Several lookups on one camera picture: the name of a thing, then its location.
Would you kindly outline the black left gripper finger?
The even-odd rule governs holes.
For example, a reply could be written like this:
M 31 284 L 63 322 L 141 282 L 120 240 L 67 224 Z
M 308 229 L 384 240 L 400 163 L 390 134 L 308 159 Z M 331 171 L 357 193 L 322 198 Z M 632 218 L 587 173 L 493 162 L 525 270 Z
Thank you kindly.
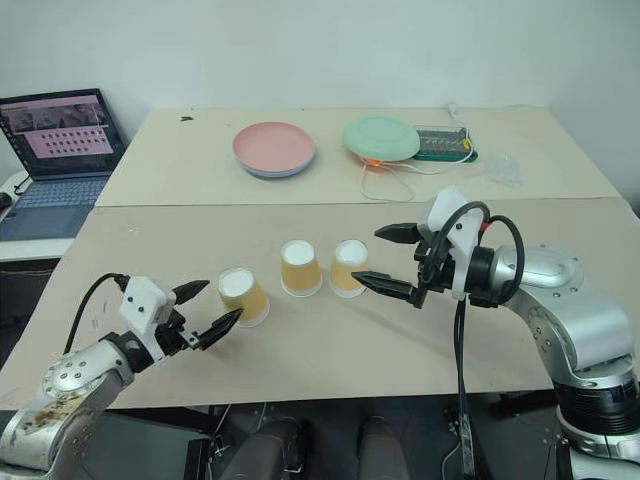
M 196 297 L 210 284 L 209 280 L 193 280 L 173 289 L 176 304 L 184 304 Z
M 199 335 L 199 348 L 208 349 L 226 336 L 237 323 L 243 311 L 243 308 L 238 308 L 216 319 L 209 329 Z

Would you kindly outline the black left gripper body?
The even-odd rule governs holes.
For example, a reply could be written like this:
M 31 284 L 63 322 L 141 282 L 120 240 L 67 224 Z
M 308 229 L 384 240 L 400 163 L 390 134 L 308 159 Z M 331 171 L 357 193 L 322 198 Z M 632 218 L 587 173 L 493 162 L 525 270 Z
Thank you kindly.
M 174 356 L 186 349 L 195 350 L 200 346 L 198 335 L 188 332 L 185 323 L 185 317 L 172 309 L 168 319 L 156 326 L 154 337 L 166 357 Z

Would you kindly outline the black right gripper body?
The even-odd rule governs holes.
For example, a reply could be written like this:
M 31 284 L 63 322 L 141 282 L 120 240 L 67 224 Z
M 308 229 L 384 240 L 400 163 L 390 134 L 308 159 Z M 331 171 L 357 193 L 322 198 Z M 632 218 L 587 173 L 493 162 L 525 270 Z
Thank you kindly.
M 418 283 L 410 294 L 410 303 L 413 307 L 422 308 L 430 290 L 440 293 L 445 290 L 440 277 L 450 256 L 450 248 L 451 244 L 444 230 L 436 232 L 431 240 L 422 240 L 418 243 L 414 252 L 414 259 L 418 265 Z

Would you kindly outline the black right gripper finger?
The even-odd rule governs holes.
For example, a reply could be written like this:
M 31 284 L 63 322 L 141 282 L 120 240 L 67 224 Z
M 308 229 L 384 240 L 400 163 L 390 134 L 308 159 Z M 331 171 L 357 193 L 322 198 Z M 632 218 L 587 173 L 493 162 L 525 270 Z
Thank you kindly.
M 420 242 L 420 232 L 416 223 L 396 223 L 378 228 L 374 235 L 378 238 L 398 243 L 416 244 Z
M 367 289 L 387 297 L 410 301 L 414 287 L 411 283 L 375 271 L 352 272 L 351 277 Z

